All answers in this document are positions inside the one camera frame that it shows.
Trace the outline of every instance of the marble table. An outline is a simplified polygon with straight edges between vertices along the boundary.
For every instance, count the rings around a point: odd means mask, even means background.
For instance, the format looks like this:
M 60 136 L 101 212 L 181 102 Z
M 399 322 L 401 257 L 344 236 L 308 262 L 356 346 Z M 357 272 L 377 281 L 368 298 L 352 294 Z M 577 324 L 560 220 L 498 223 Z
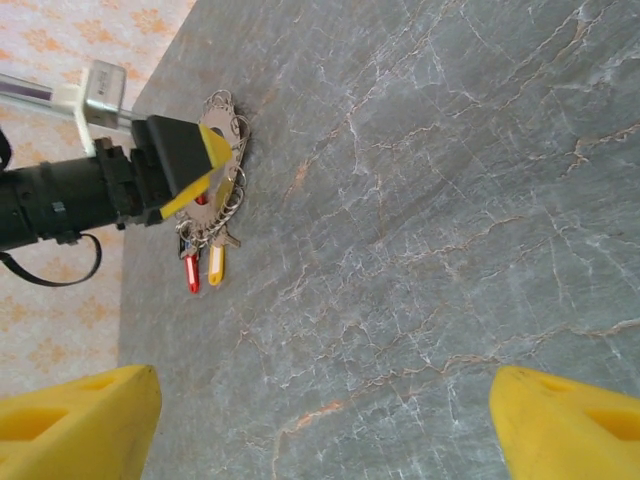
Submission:
M 250 118 L 219 289 L 125 240 L 145 478 L 506 479 L 517 364 L 640 395 L 640 1 L 200 0 L 137 104 Z

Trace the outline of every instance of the metal key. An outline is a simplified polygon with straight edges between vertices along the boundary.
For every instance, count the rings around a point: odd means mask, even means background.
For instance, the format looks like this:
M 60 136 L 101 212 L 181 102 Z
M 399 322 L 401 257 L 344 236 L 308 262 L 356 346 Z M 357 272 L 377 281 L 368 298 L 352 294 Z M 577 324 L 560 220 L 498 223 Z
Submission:
M 198 254 L 198 248 L 193 245 L 189 240 L 185 240 L 182 237 L 178 237 L 178 258 L 183 260 L 187 256 Z
M 227 226 L 224 225 L 220 229 L 220 232 L 218 232 L 218 235 L 216 235 L 216 238 L 213 240 L 213 243 L 211 245 L 214 247 L 223 247 L 225 245 L 229 245 L 233 248 L 239 248 L 241 243 L 240 240 L 229 233 L 229 231 L 227 230 Z

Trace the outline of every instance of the black cable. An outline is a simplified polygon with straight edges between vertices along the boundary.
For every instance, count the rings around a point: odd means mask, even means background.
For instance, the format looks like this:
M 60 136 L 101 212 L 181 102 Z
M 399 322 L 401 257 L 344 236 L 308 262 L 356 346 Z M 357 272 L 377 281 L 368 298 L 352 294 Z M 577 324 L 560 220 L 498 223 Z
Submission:
M 96 260 L 93 263 L 93 266 L 91 267 L 89 273 L 87 273 L 80 280 L 74 280 L 73 282 L 52 282 L 50 280 L 44 280 L 42 278 L 36 277 L 35 275 L 32 275 L 24 268 L 22 268 L 18 264 L 18 262 L 16 262 L 13 257 L 7 252 L 0 252 L 0 261 L 2 261 L 2 263 L 4 263 L 4 265 L 17 276 L 29 283 L 33 283 L 34 285 L 39 285 L 41 287 L 69 287 L 71 285 L 77 285 L 93 277 L 100 268 L 100 264 L 102 263 L 102 247 L 100 246 L 100 240 L 98 240 L 90 233 L 83 233 L 81 237 L 87 237 L 93 242 L 93 245 L 96 249 Z
M 7 165 L 9 165 L 9 160 L 11 160 L 11 145 L 9 145 L 9 140 L 4 136 L 2 130 L 0 130 L 0 172 L 2 172 Z

